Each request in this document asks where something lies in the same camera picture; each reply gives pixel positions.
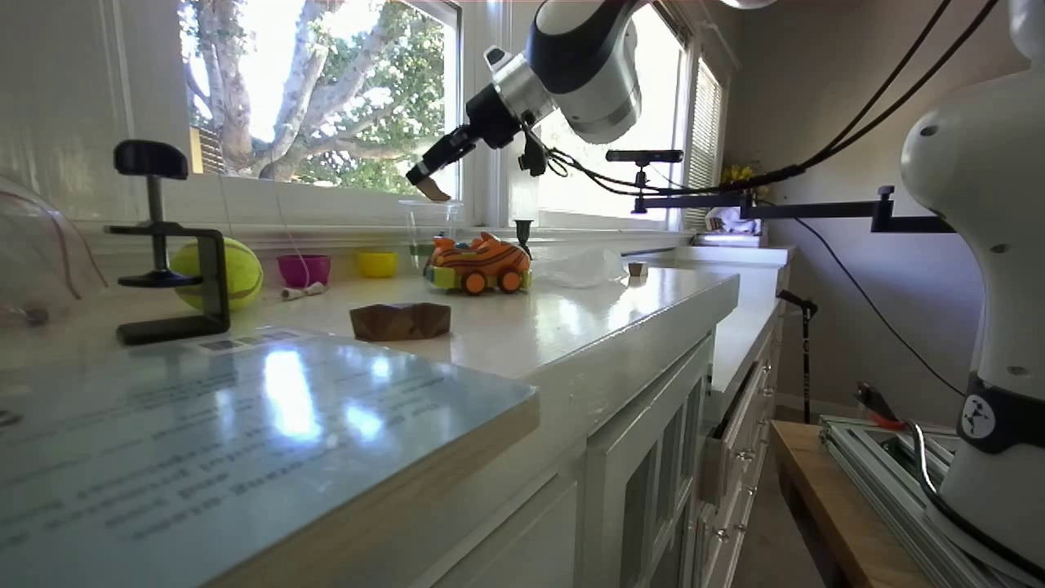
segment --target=pink object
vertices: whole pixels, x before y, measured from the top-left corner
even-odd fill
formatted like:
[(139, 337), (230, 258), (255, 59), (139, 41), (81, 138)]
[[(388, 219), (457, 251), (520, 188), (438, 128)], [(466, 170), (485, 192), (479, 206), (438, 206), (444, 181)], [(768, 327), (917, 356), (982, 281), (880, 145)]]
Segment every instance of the pink object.
[(281, 255), (277, 258), (289, 289), (326, 284), (331, 255)]

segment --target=white robot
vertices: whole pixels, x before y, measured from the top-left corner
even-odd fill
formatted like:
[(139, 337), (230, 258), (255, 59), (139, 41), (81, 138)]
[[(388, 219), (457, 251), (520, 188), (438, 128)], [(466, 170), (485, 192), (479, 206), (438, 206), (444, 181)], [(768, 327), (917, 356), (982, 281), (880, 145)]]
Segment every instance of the white robot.
[[(434, 170), (477, 142), (509, 145), (552, 108), (591, 145), (620, 138), (639, 108), (631, 16), (643, 3), (546, 0), (527, 55), (487, 54), (495, 84), (409, 181), (444, 199)], [(932, 523), (975, 555), (1045, 585), (1045, 0), (1008, 0), (1008, 23), (1032, 69), (968, 88), (920, 118), (902, 175), (968, 239), (987, 296), (963, 447), (932, 498)]]
[(926, 114), (902, 175), (963, 235), (982, 277), (963, 447), (932, 523), (1045, 583), (1045, 0), (1008, 0), (1008, 27), (1032, 69)]

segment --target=black bracket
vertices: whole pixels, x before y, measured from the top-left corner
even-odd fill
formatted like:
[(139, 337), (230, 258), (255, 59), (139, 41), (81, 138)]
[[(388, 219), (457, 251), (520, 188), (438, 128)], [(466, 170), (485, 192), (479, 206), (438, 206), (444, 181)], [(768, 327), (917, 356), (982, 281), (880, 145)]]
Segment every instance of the black bracket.
[(643, 209), (714, 209), (741, 206), (741, 219), (845, 219), (873, 215), (873, 234), (953, 234), (940, 215), (893, 215), (896, 188), (883, 188), (880, 199), (855, 203), (807, 203), (807, 206), (768, 206), (752, 192), (711, 192), (711, 195), (657, 195), (643, 199)]
[(639, 191), (639, 195), (635, 199), (635, 215), (647, 215), (651, 213), (651, 206), (647, 206), (647, 166), (651, 164), (680, 164), (683, 162), (683, 152), (608, 152), (608, 162), (610, 164), (635, 164), (637, 166), (637, 175), (635, 175), (635, 188)]
[[(153, 246), (153, 268), (148, 275), (119, 277), (124, 289), (195, 289), (203, 314), (122, 323), (119, 337), (129, 348), (226, 334), (230, 330), (230, 284), (226, 284), (226, 239), (216, 229), (183, 229), (162, 219), (159, 176), (186, 181), (186, 156), (171, 145), (124, 142), (115, 152), (115, 166), (124, 176), (148, 176), (152, 219), (141, 227), (108, 227), (112, 235), (148, 235)], [(198, 277), (183, 277), (166, 266), (171, 239), (195, 239)]]

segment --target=wooden board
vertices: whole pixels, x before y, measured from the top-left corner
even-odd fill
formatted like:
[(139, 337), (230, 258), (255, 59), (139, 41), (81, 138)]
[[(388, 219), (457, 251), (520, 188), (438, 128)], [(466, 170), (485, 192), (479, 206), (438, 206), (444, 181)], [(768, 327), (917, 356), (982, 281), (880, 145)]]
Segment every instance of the wooden board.
[(932, 585), (890, 523), (829, 459), (819, 424), (775, 423), (775, 447), (781, 456), (781, 483), (810, 512), (810, 525), (845, 585)]
[(357, 341), (430, 341), (452, 334), (452, 307), (444, 303), (370, 303), (354, 307)]

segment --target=toy truck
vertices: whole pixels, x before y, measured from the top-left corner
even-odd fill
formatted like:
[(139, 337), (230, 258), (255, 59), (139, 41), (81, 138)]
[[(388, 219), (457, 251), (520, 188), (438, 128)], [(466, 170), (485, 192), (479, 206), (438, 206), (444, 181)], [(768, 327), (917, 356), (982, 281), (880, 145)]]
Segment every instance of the toy truck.
[(527, 289), (530, 255), (520, 246), (479, 234), (471, 246), (438, 235), (430, 241), (430, 281), (442, 291), (479, 298), (487, 291), (517, 296)]

